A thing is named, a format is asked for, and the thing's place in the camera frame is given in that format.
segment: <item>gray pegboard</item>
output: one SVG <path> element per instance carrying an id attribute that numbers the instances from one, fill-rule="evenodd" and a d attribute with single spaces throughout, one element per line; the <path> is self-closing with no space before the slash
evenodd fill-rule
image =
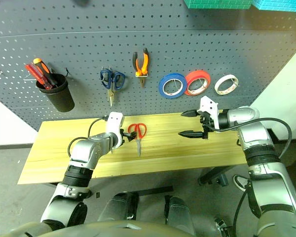
<path id="1" fill-rule="evenodd" d="M 145 88 L 134 77 L 132 53 L 150 53 Z M 189 10 L 183 1 L 0 1 L 0 101 L 38 129 L 44 120 L 182 112 L 207 95 L 219 108 L 251 104 L 296 52 L 296 13 L 250 10 Z M 75 108 L 55 110 L 35 87 L 24 64 L 41 57 L 59 73 L 68 68 Z M 101 67 L 126 74 L 111 108 L 99 80 Z M 161 97 L 168 73 L 209 72 L 212 84 L 199 96 Z M 232 93 L 218 96 L 215 82 L 239 78 Z"/>

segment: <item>blue tape roll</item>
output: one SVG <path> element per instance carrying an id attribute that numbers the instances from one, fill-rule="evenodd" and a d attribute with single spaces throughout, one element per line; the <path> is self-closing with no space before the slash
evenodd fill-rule
<path id="1" fill-rule="evenodd" d="M 181 83 L 181 87 L 177 92 L 174 93 L 167 93 L 164 91 L 164 85 L 168 83 L 169 81 L 177 80 Z M 187 82 L 185 80 L 185 77 L 179 73 L 170 73 L 168 75 L 165 75 L 161 81 L 159 82 L 159 93 L 167 99 L 174 99 L 178 98 L 179 96 L 183 95 L 186 91 Z"/>

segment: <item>screwdriver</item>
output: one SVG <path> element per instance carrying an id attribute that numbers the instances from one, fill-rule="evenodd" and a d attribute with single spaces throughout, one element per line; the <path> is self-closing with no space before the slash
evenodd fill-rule
<path id="1" fill-rule="evenodd" d="M 36 58 L 33 60 L 33 63 L 36 65 L 37 69 L 40 73 L 42 73 L 50 84 L 57 87 L 57 81 L 53 78 L 53 75 L 50 73 L 50 70 L 46 66 L 46 64 L 40 58 Z"/>
<path id="2" fill-rule="evenodd" d="M 49 90 L 53 88 L 53 86 L 48 82 L 46 77 L 43 74 L 40 74 L 38 70 L 35 69 L 34 65 L 26 64 L 25 69 L 29 71 L 29 73 L 42 85 L 45 89 Z"/>

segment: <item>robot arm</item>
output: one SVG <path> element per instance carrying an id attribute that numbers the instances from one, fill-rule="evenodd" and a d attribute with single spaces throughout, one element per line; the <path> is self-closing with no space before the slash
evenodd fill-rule
<path id="1" fill-rule="evenodd" d="M 83 224 L 87 206 L 82 202 L 88 197 L 89 181 L 101 156 L 123 144 L 122 136 L 129 140 L 135 134 L 124 134 L 122 113 L 111 112 L 107 120 L 106 132 L 80 140 L 75 145 L 64 179 L 56 187 L 42 217 L 54 229 Z"/>
<path id="2" fill-rule="evenodd" d="M 182 116 L 201 115 L 203 128 L 207 129 L 179 134 L 208 139 L 208 132 L 229 130 L 236 125 L 249 166 L 249 205 L 259 218 L 257 236 L 296 236 L 296 191 L 267 130 L 259 121 L 240 125 L 258 119 L 258 110 L 244 106 L 218 113 L 217 105 L 207 96 L 202 97 L 199 110 L 184 112 Z"/>

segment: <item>orange pliers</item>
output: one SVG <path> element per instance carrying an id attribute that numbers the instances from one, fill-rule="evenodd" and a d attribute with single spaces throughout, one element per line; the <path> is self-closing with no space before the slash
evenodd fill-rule
<path id="1" fill-rule="evenodd" d="M 144 62 L 143 66 L 140 69 L 138 66 L 138 55 L 137 52 L 133 53 L 133 67 L 135 69 L 135 76 L 140 78 L 140 84 L 142 87 L 145 85 L 145 78 L 148 77 L 148 62 L 149 62 L 149 54 L 147 48 L 144 48 Z"/>

